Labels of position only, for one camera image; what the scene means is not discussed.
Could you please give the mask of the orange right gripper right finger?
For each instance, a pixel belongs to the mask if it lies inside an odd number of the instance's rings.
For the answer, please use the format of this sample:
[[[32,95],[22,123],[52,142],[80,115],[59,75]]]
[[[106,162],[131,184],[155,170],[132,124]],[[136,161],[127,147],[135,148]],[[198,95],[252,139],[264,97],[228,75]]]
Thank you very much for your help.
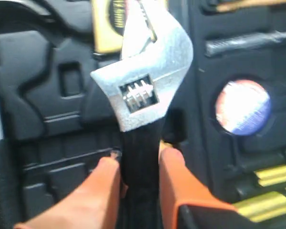
[[[182,205],[236,212],[235,207],[215,198],[186,167],[182,153],[165,148],[159,156],[159,190],[163,226],[177,228],[178,209]]]

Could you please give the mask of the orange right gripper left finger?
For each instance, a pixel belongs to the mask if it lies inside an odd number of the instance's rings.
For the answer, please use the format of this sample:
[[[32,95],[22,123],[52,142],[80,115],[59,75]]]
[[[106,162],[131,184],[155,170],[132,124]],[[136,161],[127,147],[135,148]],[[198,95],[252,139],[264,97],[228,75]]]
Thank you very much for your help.
[[[97,167],[71,194],[16,229],[113,229],[120,201],[120,165],[111,157]]]

